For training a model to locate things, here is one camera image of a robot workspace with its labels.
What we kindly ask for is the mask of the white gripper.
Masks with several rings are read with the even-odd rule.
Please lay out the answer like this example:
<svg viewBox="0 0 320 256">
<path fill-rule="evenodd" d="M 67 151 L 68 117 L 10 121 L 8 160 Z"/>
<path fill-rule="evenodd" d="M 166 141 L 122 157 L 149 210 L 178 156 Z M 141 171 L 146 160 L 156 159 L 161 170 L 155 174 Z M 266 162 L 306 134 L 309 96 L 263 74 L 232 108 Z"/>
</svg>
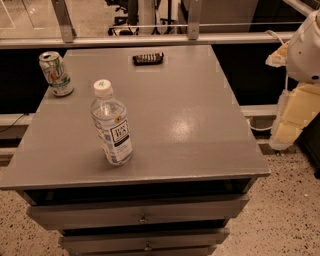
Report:
<svg viewBox="0 0 320 256">
<path fill-rule="evenodd" d="M 283 43 L 270 54 L 265 64 L 282 67 L 287 64 L 289 42 Z M 277 115 L 271 128 L 269 145 L 273 150 L 283 151 L 295 140 L 320 112 L 320 87 L 311 84 L 298 85 L 292 92 L 284 90 L 277 104 Z"/>
</svg>

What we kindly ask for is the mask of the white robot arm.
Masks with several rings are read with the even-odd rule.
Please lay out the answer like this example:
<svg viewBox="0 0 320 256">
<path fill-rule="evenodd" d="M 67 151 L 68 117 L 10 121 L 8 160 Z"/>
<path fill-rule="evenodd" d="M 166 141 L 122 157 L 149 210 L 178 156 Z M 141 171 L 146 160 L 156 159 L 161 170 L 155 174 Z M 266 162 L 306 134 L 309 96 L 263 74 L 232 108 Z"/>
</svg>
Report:
<svg viewBox="0 0 320 256">
<path fill-rule="evenodd" d="M 291 39 L 268 56 L 265 63 L 286 67 L 286 79 L 298 82 L 279 97 L 269 145 L 285 150 L 320 113 L 320 10 L 308 15 Z"/>
</svg>

